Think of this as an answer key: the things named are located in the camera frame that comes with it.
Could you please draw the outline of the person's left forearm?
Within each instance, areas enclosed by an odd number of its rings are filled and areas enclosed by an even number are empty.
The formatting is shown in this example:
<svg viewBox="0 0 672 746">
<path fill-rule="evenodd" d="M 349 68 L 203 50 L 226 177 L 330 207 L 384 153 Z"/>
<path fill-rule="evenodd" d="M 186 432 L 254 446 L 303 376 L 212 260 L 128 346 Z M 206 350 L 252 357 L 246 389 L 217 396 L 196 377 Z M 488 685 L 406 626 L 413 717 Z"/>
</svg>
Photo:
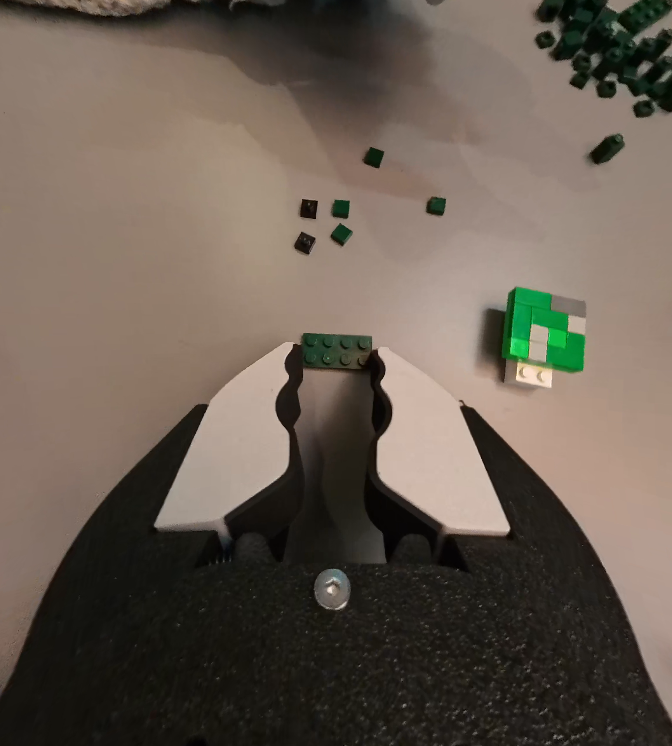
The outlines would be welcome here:
<svg viewBox="0 0 672 746">
<path fill-rule="evenodd" d="M 237 6 L 275 8 L 288 1 L 14 1 L 15 5 L 58 10 L 94 17 L 122 18 L 145 15 L 169 7 L 212 7 L 234 10 Z"/>
</svg>

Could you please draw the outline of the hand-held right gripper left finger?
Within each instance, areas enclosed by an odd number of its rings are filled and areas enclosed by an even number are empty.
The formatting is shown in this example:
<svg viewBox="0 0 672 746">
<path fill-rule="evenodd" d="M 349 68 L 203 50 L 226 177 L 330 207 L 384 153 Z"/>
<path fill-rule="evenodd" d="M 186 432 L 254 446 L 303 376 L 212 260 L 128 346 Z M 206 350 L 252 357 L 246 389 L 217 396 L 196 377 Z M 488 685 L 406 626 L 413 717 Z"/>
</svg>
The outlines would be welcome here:
<svg viewBox="0 0 672 746">
<path fill-rule="evenodd" d="M 225 551 L 257 534 L 276 561 L 284 560 L 305 493 L 295 432 L 302 382 L 302 346 L 285 342 L 211 398 L 155 519 L 157 531 L 213 531 Z"/>
</svg>

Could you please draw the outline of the pile of dark green bricks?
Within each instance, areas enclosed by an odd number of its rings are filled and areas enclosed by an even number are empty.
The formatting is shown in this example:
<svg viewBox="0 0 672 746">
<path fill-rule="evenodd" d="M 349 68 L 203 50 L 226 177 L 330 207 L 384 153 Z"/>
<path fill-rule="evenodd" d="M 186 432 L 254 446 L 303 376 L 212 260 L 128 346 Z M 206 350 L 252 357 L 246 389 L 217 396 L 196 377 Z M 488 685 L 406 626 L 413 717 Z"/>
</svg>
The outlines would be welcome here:
<svg viewBox="0 0 672 746">
<path fill-rule="evenodd" d="M 626 92 L 637 119 L 672 113 L 672 28 L 658 28 L 671 13 L 632 35 L 618 23 L 625 8 L 607 1 L 537 2 L 534 17 L 544 28 L 536 47 L 570 64 L 573 88 L 591 87 L 601 99 Z"/>
</svg>

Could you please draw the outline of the tall dark green lego brick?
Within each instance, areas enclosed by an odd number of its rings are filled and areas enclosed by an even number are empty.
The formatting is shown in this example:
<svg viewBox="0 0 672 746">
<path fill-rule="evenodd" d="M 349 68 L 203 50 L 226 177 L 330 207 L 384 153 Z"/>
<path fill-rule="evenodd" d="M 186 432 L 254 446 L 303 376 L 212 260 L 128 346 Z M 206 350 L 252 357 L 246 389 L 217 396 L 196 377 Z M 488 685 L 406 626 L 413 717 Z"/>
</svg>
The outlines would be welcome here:
<svg viewBox="0 0 672 746">
<path fill-rule="evenodd" d="M 625 138 L 621 133 L 605 136 L 588 154 L 589 161 L 594 165 L 602 165 L 611 161 L 625 147 Z"/>
</svg>

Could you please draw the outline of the bright green lego assembly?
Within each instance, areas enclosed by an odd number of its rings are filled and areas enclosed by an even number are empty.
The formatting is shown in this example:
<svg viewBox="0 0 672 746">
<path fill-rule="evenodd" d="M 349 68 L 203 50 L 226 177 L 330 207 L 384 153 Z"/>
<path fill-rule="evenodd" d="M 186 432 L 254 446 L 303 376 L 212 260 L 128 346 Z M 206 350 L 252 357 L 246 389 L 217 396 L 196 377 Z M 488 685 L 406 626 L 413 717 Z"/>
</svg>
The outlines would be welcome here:
<svg viewBox="0 0 672 746">
<path fill-rule="evenodd" d="M 555 371 L 583 371 L 586 347 L 585 301 L 522 286 L 508 294 L 502 328 L 503 382 L 550 389 Z"/>
</svg>

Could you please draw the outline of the dark green lego plate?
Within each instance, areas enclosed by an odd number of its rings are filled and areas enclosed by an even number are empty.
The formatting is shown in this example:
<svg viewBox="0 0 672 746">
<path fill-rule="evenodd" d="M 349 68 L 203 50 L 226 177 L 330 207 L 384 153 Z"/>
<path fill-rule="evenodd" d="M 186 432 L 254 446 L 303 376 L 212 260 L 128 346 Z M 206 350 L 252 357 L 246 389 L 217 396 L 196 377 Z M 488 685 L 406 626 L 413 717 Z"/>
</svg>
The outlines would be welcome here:
<svg viewBox="0 0 672 746">
<path fill-rule="evenodd" d="M 625 8 L 618 23 L 630 34 L 639 34 L 672 12 L 672 1 L 636 1 Z"/>
<path fill-rule="evenodd" d="M 373 349 L 371 336 L 304 333 L 303 366 L 312 369 L 362 370 Z"/>
</svg>

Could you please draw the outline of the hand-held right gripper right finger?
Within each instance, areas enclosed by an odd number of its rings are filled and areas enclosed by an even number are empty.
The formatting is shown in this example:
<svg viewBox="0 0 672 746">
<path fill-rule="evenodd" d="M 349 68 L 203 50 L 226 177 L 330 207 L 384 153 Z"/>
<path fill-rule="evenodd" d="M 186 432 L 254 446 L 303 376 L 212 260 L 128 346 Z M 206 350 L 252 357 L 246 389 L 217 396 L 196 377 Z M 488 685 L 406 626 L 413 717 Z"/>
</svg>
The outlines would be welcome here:
<svg viewBox="0 0 672 746">
<path fill-rule="evenodd" d="M 510 523 L 462 406 L 388 347 L 370 357 L 374 436 L 364 503 L 388 563 L 461 563 L 457 537 L 508 539 Z"/>
</svg>

